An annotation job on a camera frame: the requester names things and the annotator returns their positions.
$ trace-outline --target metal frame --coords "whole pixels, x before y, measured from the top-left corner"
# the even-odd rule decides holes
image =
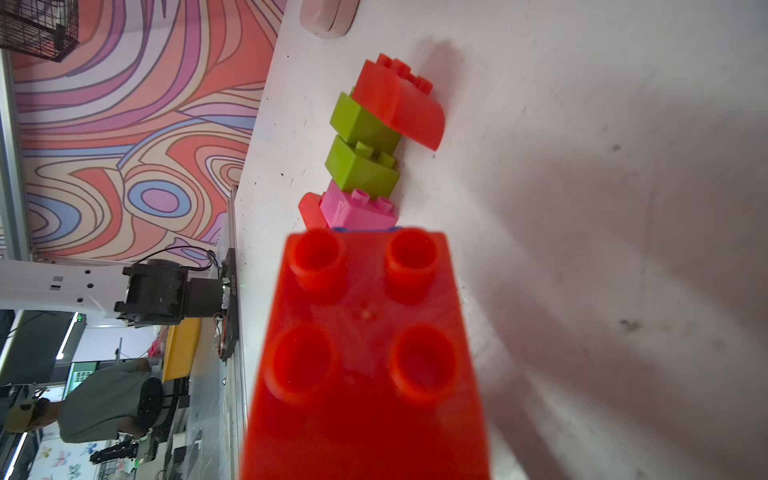
[[[32,243],[17,116],[11,59],[8,52],[0,51],[0,217],[5,258],[29,261]]]

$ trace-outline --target white wall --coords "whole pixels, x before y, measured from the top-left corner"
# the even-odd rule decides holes
[[[134,358],[144,354],[156,338],[151,326],[135,329],[128,327],[94,326],[88,319],[78,349],[74,351],[73,362],[93,362],[114,358],[114,351],[123,339],[122,352]]]

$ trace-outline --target toy building block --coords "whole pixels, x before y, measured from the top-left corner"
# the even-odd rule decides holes
[[[331,228],[342,227],[352,231],[388,230],[397,223],[392,202],[384,197],[371,201],[366,192],[358,189],[345,194],[333,180],[320,202],[320,211]]]
[[[351,96],[387,127],[437,150],[445,112],[431,91],[432,84],[408,65],[380,54],[376,63],[366,60]]]
[[[442,233],[288,237],[241,480],[485,480],[485,422]]]
[[[349,194],[359,188],[373,200],[388,197],[400,178],[394,157],[385,152],[379,152],[377,157],[363,142],[353,147],[339,135],[333,140],[326,168],[342,191]]]
[[[391,155],[400,141],[400,135],[384,125],[371,112],[361,107],[349,95],[342,92],[331,115],[331,126],[348,144],[361,141],[374,151]]]
[[[299,213],[301,214],[301,219],[304,220],[304,226],[307,230],[328,228],[326,218],[323,212],[320,211],[322,199],[323,196],[309,192],[301,197],[299,201]]]

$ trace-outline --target floor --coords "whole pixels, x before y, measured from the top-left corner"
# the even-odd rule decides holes
[[[215,349],[211,321],[203,321],[190,374],[190,411],[187,420],[187,456],[182,472],[189,480],[230,478],[229,435],[222,419],[227,370]]]

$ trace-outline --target colorful mural wall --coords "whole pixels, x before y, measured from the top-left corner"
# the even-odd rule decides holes
[[[62,63],[13,56],[39,253],[216,243],[285,2],[80,0],[81,44]]]

